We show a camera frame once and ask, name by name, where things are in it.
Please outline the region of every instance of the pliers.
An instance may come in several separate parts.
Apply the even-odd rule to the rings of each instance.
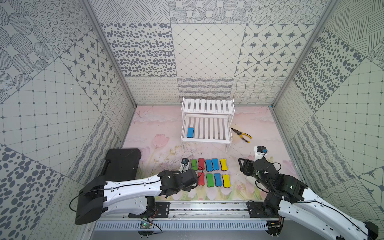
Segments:
[[[245,139],[243,138],[243,135],[246,135],[246,136],[248,136],[250,139],[252,139],[252,137],[249,136],[249,135],[246,134],[246,133],[240,132],[240,131],[238,131],[238,130],[236,130],[236,129],[234,129],[234,128],[231,128],[231,129],[232,129],[235,133],[237,133],[237,135],[239,135],[243,141],[245,141],[245,142],[247,142],[247,143],[249,143],[249,141],[248,141],[248,140],[245,140]]]

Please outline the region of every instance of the cable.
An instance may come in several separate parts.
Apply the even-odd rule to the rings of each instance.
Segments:
[[[280,169],[281,169],[281,164],[280,164],[279,162],[273,162],[272,164],[275,164],[275,163],[277,163],[277,164],[279,164],[279,165],[280,165],[280,168],[279,168],[279,170],[276,170],[276,171],[280,171]]]
[[[311,203],[311,202],[317,202],[319,204],[321,204],[322,206],[325,206],[327,208],[330,208],[336,212],[338,212],[339,214],[341,214],[343,217],[345,217],[345,219],[347,219],[350,223],[352,223],[352,225],[354,225],[355,227],[357,227],[357,229],[359,229],[362,233],[364,233],[367,237],[369,237],[370,239],[372,239],[370,236],[368,236],[368,234],[366,234],[365,232],[363,232],[359,226],[357,226],[354,222],[352,222],[351,220],[349,220],[344,214],[342,214],[341,212],[339,212],[338,210],[334,209],[333,207],[330,207],[330,206],[327,206],[319,201],[316,201],[316,200],[313,200],[313,201],[308,201],[308,202],[295,202],[296,204],[307,204],[307,203]]]
[[[269,193],[269,192],[266,192],[264,189],[259,188],[259,186],[257,185],[257,183],[258,183],[258,181],[256,180],[256,181],[255,181],[255,185],[256,185],[256,187],[257,187],[258,189],[260,189],[261,191],[263,191],[263,192],[265,192],[265,193]]]
[[[150,222],[148,219],[147,220],[145,220],[144,218],[142,218],[142,217],[139,217],[139,216],[137,216],[138,218],[141,218],[142,220],[144,220],[144,221],[146,221],[146,222],[149,222],[150,224],[152,224],[152,225],[154,225],[154,226],[156,226],[158,229],[160,229],[160,231],[161,232],[157,232],[157,233],[151,233],[151,234],[148,234],[148,235],[155,235],[155,234],[159,234],[159,233],[163,233],[163,230],[161,230],[161,228],[159,227],[159,226],[157,226],[156,224],[154,224],[153,222]]]
[[[127,187],[127,186],[152,184],[152,183],[156,183],[156,182],[160,182],[160,181],[161,181],[161,179],[160,179],[160,180],[157,180],[157,181],[155,181],[155,182],[147,182],[147,183],[144,183],[144,182],[143,182],[143,183],[136,183],[136,184],[127,184],[127,185],[119,186],[119,187],[114,188],[114,189],[119,189],[119,188],[121,188],[121,187]],[[72,204],[72,202],[73,202],[76,198],[80,197],[81,195],[85,195],[85,194],[90,193],[90,192],[97,192],[97,191],[100,191],[100,190],[112,190],[112,188],[95,189],[95,190],[90,190],[90,191],[88,191],[88,192],[81,193],[81,194],[75,196],[74,198],[72,198],[72,200],[70,201],[70,204],[69,204],[70,209],[71,209],[72,211],[76,212],[76,210],[73,210],[73,209],[71,208],[71,204]]]
[[[200,172],[200,175],[199,176],[197,176],[197,178],[200,178],[200,176],[201,175],[203,175],[203,170],[204,170],[204,168],[202,167],[202,166],[198,166],[198,165],[196,165],[196,166],[192,166],[192,167],[197,167],[197,168],[201,168],[201,172]]]

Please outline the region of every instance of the vent grille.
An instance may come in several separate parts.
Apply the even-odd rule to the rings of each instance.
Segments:
[[[137,231],[141,221],[97,221],[97,231]],[[155,220],[163,231],[188,230],[268,230],[265,220]]]

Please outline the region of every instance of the green eraser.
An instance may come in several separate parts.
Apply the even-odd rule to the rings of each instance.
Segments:
[[[192,169],[197,171],[197,160],[196,159],[192,159],[191,160],[191,164],[192,164]]]
[[[207,173],[207,187],[213,187],[214,184],[214,176],[212,173]]]

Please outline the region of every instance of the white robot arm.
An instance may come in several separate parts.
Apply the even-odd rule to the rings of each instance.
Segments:
[[[193,169],[163,170],[152,177],[125,182],[96,177],[79,191],[75,224],[86,224],[96,221],[101,215],[119,213],[148,218],[156,213],[155,196],[168,197],[181,190],[190,191],[198,181]]]
[[[306,184],[280,174],[264,155],[263,146],[255,147],[255,160],[239,159],[240,170],[253,176],[269,192],[263,202],[268,216],[279,215],[292,219],[330,240],[375,240],[378,227],[362,222],[338,210],[315,194]]]

